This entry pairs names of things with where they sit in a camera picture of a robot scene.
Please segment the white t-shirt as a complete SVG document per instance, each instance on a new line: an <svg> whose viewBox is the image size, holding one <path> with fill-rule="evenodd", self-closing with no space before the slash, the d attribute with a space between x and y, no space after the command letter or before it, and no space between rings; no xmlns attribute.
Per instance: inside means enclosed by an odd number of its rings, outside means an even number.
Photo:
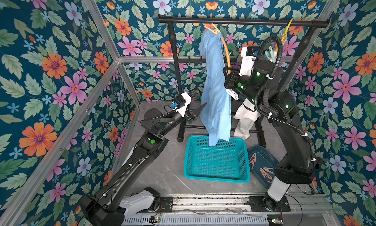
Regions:
<svg viewBox="0 0 376 226"><path fill-rule="evenodd" d="M248 139L250 137L250 129L254 126L259 116L260 114L255 109L254 103L245 99L233 116L234 119L238 120L234 138Z"/></svg>

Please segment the yellow plastic hanger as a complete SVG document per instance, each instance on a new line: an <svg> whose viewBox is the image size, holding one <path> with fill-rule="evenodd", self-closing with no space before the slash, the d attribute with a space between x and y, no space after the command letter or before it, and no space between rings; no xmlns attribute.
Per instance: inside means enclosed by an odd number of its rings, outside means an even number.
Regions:
<svg viewBox="0 0 376 226"><path fill-rule="evenodd" d="M284 44L285 41L287 40L287 33L288 33L288 30L289 30L289 28L290 28L290 26L291 26L293 20L294 20L293 18L290 19L290 21L289 21L289 23L288 23L288 25L287 25L287 27L286 27L286 29L285 29L285 32L284 32L283 37L282 37L282 40L281 40L281 41L282 41L282 44Z"/></svg>

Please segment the light blue t-shirt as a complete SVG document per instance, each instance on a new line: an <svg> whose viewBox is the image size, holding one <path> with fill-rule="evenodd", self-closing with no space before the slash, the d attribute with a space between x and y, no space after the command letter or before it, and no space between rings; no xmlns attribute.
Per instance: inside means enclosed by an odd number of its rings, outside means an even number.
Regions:
<svg viewBox="0 0 376 226"><path fill-rule="evenodd" d="M223 43L220 33L207 30L201 37L199 51L206 58L207 77L203 88L201 103L207 102L200 120L209 134L209 146L215 146L219 140L229 141L231 134L231 97L224 87L225 68Z"/></svg>

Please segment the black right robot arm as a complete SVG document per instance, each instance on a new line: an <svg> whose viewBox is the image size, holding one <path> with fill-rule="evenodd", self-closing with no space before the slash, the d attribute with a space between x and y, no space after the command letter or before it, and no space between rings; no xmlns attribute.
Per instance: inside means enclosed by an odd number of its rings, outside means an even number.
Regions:
<svg viewBox="0 0 376 226"><path fill-rule="evenodd" d="M253 103L254 110L268 119L278 132L286 154L274 170L272 184L259 206L276 211L291 185L311 184L321 165L312 151L312 140L301 125L293 95L276 89L283 72L279 66L283 51L281 38L268 37L260 46L251 75L224 68L224 86Z"/></svg>

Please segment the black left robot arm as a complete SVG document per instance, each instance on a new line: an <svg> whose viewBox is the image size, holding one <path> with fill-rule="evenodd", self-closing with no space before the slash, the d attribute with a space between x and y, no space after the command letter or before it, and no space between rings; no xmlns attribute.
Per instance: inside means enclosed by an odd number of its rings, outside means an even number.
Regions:
<svg viewBox="0 0 376 226"><path fill-rule="evenodd" d="M199 118L206 103L190 111L189 105L194 95L183 93L177 96L167 113L157 108L146 111L140 121L145 132L125 164L94 195L87 194L81 199L84 218L93 226L120 226L126 218L140 211L161 211L161 195L151 187L128 198L125 194L140 174L163 152L168 144L165 135L182 122L192 123Z"/></svg>

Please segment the light green clothespin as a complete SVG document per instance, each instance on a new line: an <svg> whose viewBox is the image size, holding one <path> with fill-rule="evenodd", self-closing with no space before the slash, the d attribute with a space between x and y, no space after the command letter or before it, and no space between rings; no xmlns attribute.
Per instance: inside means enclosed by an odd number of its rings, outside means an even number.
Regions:
<svg viewBox="0 0 376 226"><path fill-rule="evenodd" d="M277 53L278 52L275 49L270 47L269 50L265 51L264 55L268 61L275 63L277 59Z"/></svg>

